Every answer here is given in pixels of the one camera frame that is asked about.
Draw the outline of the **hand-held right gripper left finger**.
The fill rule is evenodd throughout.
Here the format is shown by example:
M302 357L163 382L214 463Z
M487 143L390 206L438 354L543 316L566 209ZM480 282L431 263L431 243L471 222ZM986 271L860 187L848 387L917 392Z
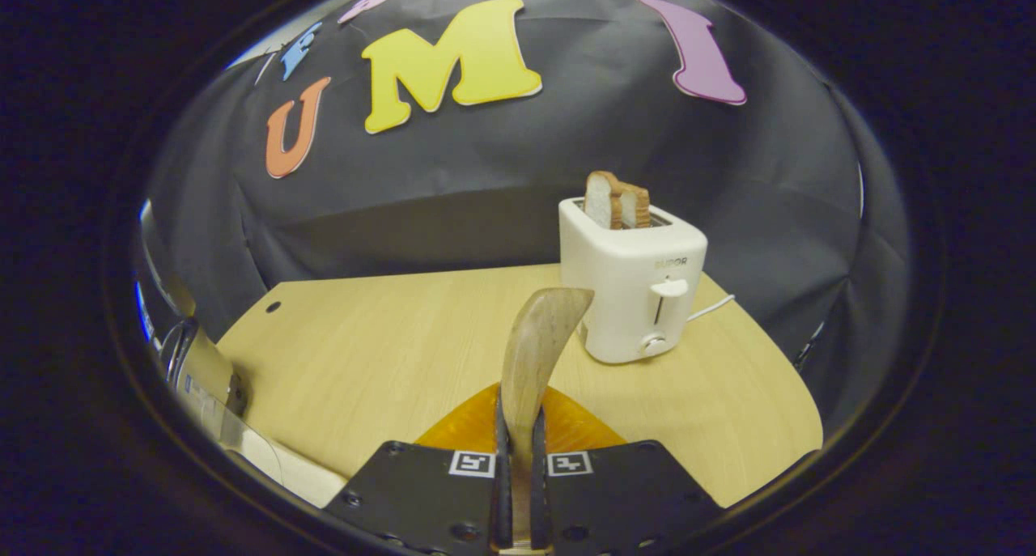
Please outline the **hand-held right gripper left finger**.
M491 385L456 407L431 446L382 443L323 509L422 554L511 548L510 460L497 394Z

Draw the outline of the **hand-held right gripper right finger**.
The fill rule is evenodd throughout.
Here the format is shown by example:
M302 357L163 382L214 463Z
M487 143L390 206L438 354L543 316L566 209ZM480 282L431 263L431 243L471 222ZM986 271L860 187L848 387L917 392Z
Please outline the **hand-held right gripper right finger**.
M551 555L673 555L723 513L661 442L626 442L554 388L534 442L534 534Z

